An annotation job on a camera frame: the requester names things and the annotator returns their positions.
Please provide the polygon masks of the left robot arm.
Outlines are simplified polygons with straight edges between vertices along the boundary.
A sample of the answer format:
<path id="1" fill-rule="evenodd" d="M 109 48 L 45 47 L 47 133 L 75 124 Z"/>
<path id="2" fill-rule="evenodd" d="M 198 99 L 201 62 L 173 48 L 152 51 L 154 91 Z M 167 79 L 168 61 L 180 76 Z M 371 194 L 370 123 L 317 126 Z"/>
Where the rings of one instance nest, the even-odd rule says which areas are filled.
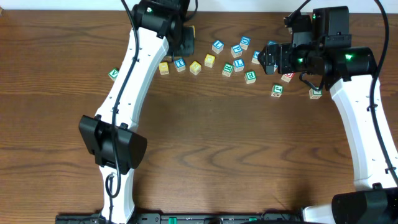
<path id="1" fill-rule="evenodd" d="M 126 8 L 131 30 L 118 75 L 95 116 L 81 117 L 78 129 L 103 177 L 99 223 L 128 223 L 134 214 L 134 171 L 147 148 L 147 139 L 136 133 L 142 105 L 164 57 L 194 53 L 194 29 L 184 25 L 192 18 L 189 4 L 140 1 Z"/>

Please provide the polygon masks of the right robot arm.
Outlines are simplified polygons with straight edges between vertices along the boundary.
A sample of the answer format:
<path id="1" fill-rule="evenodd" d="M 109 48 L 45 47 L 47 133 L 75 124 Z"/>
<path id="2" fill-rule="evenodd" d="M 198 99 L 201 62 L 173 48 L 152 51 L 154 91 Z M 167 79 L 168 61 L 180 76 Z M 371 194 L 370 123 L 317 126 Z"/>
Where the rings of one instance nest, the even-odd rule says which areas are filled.
<path id="1" fill-rule="evenodd" d="M 396 223 L 397 149 L 382 106 L 382 60 L 353 47 L 346 6 L 294 11 L 284 19 L 292 40 L 267 44 L 258 59 L 267 74 L 319 75 L 313 92 L 330 92 L 343 121 L 354 169 L 354 192 L 304 208 L 304 223 Z"/>

